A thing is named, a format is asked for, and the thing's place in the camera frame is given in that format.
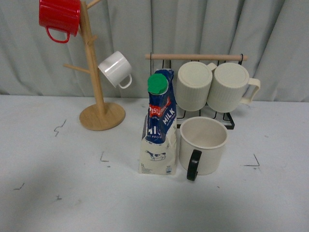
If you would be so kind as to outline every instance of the milk carton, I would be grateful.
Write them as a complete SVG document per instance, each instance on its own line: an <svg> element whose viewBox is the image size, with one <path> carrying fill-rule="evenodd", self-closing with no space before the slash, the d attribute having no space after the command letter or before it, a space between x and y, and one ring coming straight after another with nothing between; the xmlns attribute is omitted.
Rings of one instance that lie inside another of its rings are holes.
<svg viewBox="0 0 309 232"><path fill-rule="evenodd" d="M158 70L148 79L149 109L140 146L141 174L176 172L176 102L173 70Z"/></svg>

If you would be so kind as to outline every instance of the blue label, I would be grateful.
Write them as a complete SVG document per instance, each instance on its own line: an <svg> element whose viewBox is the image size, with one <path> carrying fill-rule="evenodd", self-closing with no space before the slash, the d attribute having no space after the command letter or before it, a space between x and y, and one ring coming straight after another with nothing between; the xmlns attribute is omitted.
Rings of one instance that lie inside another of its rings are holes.
<svg viewBox="0 0 309 232"><path fill-rule="evenodd" d="M146 140L154 144L162 144L176 118L176 101L172 83L174 71L158 70L155 73L163 74L168 80L169 87L165 93L160 95L149 92Z"/></svg>

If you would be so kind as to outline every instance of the cow illustration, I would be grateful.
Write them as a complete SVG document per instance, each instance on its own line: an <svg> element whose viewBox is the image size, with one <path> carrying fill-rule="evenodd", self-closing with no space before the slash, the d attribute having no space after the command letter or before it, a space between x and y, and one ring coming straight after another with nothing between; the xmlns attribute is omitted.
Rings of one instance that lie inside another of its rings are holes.
<svg viewBox="0 0 309 232"><path fill-rule="evenodd" d="M165 160L166 158L166 153L161 153L161 154L154 154L151 153L150 151L146 151L149 155L152 161L160 161L160 160Z"/></svg>

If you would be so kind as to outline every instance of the mug handle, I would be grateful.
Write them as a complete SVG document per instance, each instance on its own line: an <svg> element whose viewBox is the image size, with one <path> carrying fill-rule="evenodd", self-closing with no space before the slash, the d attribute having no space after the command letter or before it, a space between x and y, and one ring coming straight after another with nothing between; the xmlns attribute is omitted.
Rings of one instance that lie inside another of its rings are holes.
<svg viewBox="0 0 309 232"><path fill-rule="evenodd" d="M122 86L121 84L118 84L120 88L128 88L130 86L130 84L132 83L132 76L129 75L129 77L130 77L130 81L125 86Z"/></svg>
<svg viewBox="0 0 309 232"><path fill-rule="evenodd" d="M55 42L57 42L57 43L62 43L62 44L65 44L65 43L67 43L67 42L69 41L69 39L70 39L70 33L67 32L67 39L66 39L66 40L56 40L56 39L54 39L54 38L52 37L52 35L50 34L50 32L49 32L49 29L50 29L50 28L51 28L51 27L47 26L47 27L46 27L46 32L47 32L49 38L51 38L53 41L55 41Z"/></svg>
<svg viewBox="0 0 309 232"><path fill-rule="evenodd" d="M193 150L187 171L187 179L195 181L197 177L197 167L199 163L199 159L201 158L202 152L199 150Z"/></svg>
<svg viewBox="0 0 309 232"><path fill-rule="evenodd" d="M247 98L245 98L245 97L241 98L240 103L250 104L253 101L253 98L256 95L256 93L261 88L261 82L258 79L250 78L248 84L251 85L251 86L255 86L255 88L252 92L252 95L250 97L247 97Z"/></svg>
<svg viewBox="0 0 309 232"><path fill-rule="evenodd" d="M218 66L215 65L214 63L210 63L210 64L207 65L207 67L210 68L211 71L213 71L213 70L215 70Z"/></svg>

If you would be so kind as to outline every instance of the wooden dowel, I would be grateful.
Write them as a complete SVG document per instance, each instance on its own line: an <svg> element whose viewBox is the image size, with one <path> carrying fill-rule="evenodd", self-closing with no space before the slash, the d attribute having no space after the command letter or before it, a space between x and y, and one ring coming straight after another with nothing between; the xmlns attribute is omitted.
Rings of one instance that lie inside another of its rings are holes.
<svg viewBox="0 0 309 232"><path fill-rule="evenodd" d="M97 4L99 1L101 0L93 0L92 2L90 2L89 4L87 4L87 9L93 7L95 4Z"/></svg>
<svg viewBox="0 0 309 232"><path fill-rule="evenodd" d="M150 54L145 55L146 59L150 59ZM151 54L151 59L180 59L180 60L226 60L241 61L241 55L200 55L200 54ZM242 60L247 60L248 56L243 56Z"/></svg>
<svg viewBox="0 0 309 232"><path fill-rule="evenodd" d="M87 4L85 1L81 2L81 18L80 26L83 35L83 41L85 46L86 58L88 62L88 67L90 71L91 83L96 99L96 105L100 115L106 114L106 109L104 105L103 92L100 82L100 76L98 72L98 64L96 53L93 44L88 45L88 42L93 38L91 33L90 21L88 16Z"/></svg>
<svg viewBox="0 0 309 232"><path fill-rule="evenodd" d="M88 69L83 69L74 65L70 65L70 64L63 64L64 67L69 68L69 69L75 69L77 71L81 71L87 74L90 74L90 71Z"/></svg>
<svg viewBox="0 0 309 232"><path fill-rule="evenodd" d="M87 42L87 44L88 44L88 45L92 45L93 42L94 42L97 38L98 38L98 36L97 36L97 35L94 35L94 36Z"/></svg>

